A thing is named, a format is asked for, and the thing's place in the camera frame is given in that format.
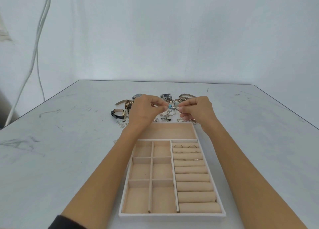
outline white backdrop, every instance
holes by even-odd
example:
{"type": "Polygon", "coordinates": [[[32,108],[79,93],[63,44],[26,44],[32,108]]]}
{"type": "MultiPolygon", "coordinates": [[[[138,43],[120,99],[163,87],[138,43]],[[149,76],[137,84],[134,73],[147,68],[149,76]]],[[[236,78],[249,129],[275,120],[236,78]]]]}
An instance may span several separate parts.
{"type": "MultiPolygon", "coordinates": [[[[10,102],[44,0],[0,0],[10,102]]],[[[46,98],[78,79],[255,84],[319,126],[317,0],[52,0],[39,44],[46,98]]],[[[17,107],[41,103],[34,73],[17,107]]]]}

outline tray divider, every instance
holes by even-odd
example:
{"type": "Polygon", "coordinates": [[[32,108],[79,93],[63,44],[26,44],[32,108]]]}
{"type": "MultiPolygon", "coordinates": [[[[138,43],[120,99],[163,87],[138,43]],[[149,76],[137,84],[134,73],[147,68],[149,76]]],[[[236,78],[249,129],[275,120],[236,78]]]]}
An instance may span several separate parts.
{"type": "Polygon", "coordinates": [[[172,140],[170,140],[169,143],[170,143],[170,147],[171,147],[171,161],[172,161],[172,171],[173,171],[173,184],[174,184],[174,193],[175,193],[176,212],[180,213],[179,205],[178,205],[178,197],[177,197],[177,186],[176,186],[176,178],[175,178],[175,167],[174,167],[172,140]]]}
{"type": "Polygon", "coordinates": [[[154,141],[152,141],[152,152],[151,152],[151,172],[150,172],[150,185],[148,190],[148,213],[152,213],[152,200],[153,200],[153,155],[154,155],[154,141]]]}

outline tabletop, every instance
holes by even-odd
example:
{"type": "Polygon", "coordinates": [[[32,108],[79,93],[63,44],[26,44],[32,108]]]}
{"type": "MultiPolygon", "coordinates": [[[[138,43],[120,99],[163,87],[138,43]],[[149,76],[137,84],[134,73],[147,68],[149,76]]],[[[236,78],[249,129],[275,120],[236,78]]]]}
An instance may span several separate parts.
{"type": "MultiPolygon", "coordinates": [[[[120,136],[122,128],[110,115],[115,103],[136,93],[208,96],[248,159],[305,225],[317,228],[319,130],[257,87],[87,80],[0,131],[0,227],[47,228],[120,136]]],[[[122,183],[108,228],[243,228],[209,137],[199,124],[195,129],[227,216],[213,222],[124,223],[118,217],[122,183]]]]}

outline hand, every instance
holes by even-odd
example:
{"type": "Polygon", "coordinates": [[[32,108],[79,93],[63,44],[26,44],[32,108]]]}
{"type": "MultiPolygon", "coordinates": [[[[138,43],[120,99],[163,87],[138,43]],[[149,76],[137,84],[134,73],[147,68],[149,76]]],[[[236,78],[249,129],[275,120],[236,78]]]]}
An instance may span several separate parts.
{"type": "Polygon", "coordinates": [[[142,95],[134,100],[130,110],[129,126],[143,131],[155,119],[155,117],[166,111],[168,104],[157,96],[142,95]]]}
{"type": "Polygon", "coordinates": [[[201,126],[206,128],[211,122],[217,121],[212,103],[207,96],[200,96],[183,101],[178,105],[183,120],[195,119],[201,126]]]}

